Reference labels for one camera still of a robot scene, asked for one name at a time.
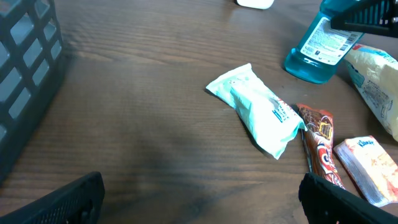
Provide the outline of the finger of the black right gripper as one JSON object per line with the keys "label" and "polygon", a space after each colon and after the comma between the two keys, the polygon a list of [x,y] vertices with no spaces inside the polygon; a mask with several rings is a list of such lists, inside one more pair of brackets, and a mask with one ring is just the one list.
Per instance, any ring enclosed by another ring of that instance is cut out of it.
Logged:
{"label": "finger of the black right gripper", "polygon": [[333,16],[332,29],[397,38],[397,0],[363,0]]}

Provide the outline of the teal liquid bottle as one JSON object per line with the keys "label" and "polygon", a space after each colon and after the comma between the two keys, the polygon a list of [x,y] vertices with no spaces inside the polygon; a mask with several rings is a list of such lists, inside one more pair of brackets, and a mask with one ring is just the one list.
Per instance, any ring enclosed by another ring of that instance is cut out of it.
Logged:
{"label": "teal liquid bottle", "polygon": [[360,32],[332,29],[331,18],[353,6],[357,0],[323,0],[308,31],[284,62],[291,75],[310,83],[326,83],[338,64],[362,38]]}

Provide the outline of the red chocolate bar wrapper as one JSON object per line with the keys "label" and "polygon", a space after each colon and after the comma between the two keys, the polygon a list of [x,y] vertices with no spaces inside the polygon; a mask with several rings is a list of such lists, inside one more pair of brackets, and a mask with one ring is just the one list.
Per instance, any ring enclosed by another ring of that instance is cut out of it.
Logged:
{"label": "red chocolate bar wrapper", "polygon": [[310,172],[345,189],[332,157],[333,115],[304,104],[297,104],[297,107],[307,127],[307,131],[302,131],[302,137]]}

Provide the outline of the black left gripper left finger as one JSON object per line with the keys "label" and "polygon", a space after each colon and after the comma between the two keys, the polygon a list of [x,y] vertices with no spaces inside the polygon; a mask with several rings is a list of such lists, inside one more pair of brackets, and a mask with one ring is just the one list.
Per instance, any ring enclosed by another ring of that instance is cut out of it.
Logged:
{"label": "black left gripper left finger", "polygon": [[96,224],[105,195],[100,172],[90,172],[1,217],[1,224]]}

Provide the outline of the light teal wipes packet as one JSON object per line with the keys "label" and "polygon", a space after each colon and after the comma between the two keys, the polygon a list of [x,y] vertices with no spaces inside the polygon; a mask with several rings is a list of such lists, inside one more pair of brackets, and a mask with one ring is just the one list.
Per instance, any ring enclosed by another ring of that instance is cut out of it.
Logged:
{"label": "light teal wipes packet", "polygon": [[250,63],[220,75],[206,89],[235,109],[257,145],[275,159],[299,129],[307,130],[303,119],[265,86]]}

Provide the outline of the orange tissue pack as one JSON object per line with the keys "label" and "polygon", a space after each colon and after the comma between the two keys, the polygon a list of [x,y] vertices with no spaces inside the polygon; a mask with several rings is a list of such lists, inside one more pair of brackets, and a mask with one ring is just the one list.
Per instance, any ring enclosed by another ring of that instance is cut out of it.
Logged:
{"label": "orange tissue pack", "polygon": [[373,136],[345,139],[333,150],[370,204],[397,202],[397,164]]}

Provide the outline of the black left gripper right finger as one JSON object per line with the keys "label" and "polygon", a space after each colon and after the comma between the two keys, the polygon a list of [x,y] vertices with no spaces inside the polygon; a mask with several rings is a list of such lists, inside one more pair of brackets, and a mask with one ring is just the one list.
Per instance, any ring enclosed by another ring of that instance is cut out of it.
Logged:
{"label": "black left gripper right finger", "polygon": [[309,224],[396,224],[397,217],[307,172],[298,191]]}

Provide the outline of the large yellow snack bag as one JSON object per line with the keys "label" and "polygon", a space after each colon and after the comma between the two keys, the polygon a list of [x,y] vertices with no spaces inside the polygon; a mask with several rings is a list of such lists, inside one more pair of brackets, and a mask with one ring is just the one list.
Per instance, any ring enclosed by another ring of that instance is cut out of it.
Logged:
{"label": "large yellow snack bag", "polygon": [[397,139],[397,60],[383,50],[355,44],[344,63],[377,120]]}

